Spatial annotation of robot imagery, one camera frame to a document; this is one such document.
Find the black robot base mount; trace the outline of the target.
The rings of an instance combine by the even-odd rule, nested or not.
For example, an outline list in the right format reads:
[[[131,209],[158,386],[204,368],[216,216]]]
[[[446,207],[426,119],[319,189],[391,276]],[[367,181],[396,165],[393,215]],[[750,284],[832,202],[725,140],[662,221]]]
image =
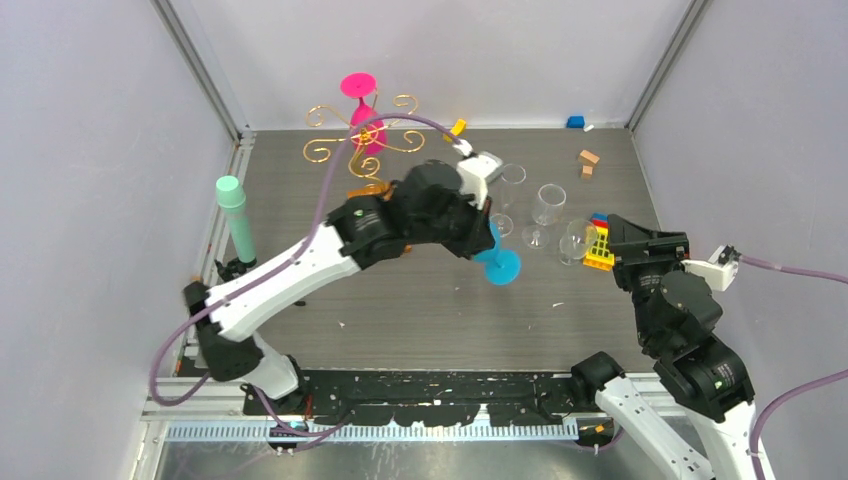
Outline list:
[[[480,414],[490,426],[561,425],[594,411],[570,378],[552,373],[309,370],[278,400],[245,384],[244,414],[301,415],[319,425],[405,429],[466,427]]]

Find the blue wine glass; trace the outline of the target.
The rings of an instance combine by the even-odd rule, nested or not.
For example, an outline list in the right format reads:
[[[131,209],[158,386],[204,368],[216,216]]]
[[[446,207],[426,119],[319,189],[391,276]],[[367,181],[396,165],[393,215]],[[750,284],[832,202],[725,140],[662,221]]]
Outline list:
[[[472,261],[482,264],[485,278],[493,285],[505,286],[519,276],[522,269],[520,256],[513,250],[504,249],[501,235],[495,223],[489,223],[494,238],[494,246],[472,257]]]

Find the clear flute glass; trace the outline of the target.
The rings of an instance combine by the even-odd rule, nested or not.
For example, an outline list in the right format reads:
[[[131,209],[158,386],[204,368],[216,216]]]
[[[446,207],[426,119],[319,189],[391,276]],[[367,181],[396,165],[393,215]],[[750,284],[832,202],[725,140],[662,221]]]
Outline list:
[[[498,237],[509,236],[514,229],[510,209],[514,206],[526,180],[525,169],[517,164],[506,164],[493,184],[493,207],[490,222]]]

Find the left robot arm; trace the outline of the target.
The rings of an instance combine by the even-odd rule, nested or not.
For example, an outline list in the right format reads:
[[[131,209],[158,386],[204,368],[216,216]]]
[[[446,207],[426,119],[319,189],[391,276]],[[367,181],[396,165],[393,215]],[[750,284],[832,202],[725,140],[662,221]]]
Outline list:
[[[401,257],[409,246],[436,244],[464,259],[492,249],[488,184],[502,166],[488,153],[455,166],[428,160],[386,194],[347,199],[309,236],[254,270],[201,287],[193,307],[209,376],[250,384],[280,412],[298,412],[307,389],[293,360],[264,342],[259,327],[332,282]]]

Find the pink wine glass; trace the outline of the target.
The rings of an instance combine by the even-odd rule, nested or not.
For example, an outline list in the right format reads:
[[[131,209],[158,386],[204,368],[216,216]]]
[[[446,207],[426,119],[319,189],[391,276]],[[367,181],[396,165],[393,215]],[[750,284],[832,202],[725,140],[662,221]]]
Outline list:
[[[365,120],[377,115],[375,103],[377,100],[377,80],[366,72],[355,72],[344,77],[340,83],[341,92],[358,101],[354,109],[350,124],[356,126]],[[387,143],[385,124],[383,121],[369,123],[358,137],[352,142],[363,150],[365,155],[376,155],[381,152]]]

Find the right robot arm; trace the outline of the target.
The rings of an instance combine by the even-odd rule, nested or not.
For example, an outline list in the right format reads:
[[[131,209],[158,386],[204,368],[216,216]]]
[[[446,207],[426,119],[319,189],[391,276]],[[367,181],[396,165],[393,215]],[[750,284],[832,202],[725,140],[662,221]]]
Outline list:
[[[713,294],[734,281],[740,253],[722,245],[708,260],[693,260],[683,232],[651,230],[616,214],[608,215],[607,224],[612,273],[631,297],[638,344],[705,451],[685,441],[605,352],[572,367],[572,400],[606,413],[667,479],[774,478],[753,432],[755,391],[748,370],[714,333],[723,309]]]

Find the clear ribbed wine glass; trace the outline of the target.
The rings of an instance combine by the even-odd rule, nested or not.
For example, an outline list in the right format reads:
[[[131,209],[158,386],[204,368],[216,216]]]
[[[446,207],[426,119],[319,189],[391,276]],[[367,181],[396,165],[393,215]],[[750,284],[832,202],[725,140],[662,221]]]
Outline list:
[[[531,209],[532,224],[522,231],[522,240],[528,248],[541,250],[548,245],[548,229],[560,218],[566,200],[566,191],[559,185],[548,183],[538,189]]]

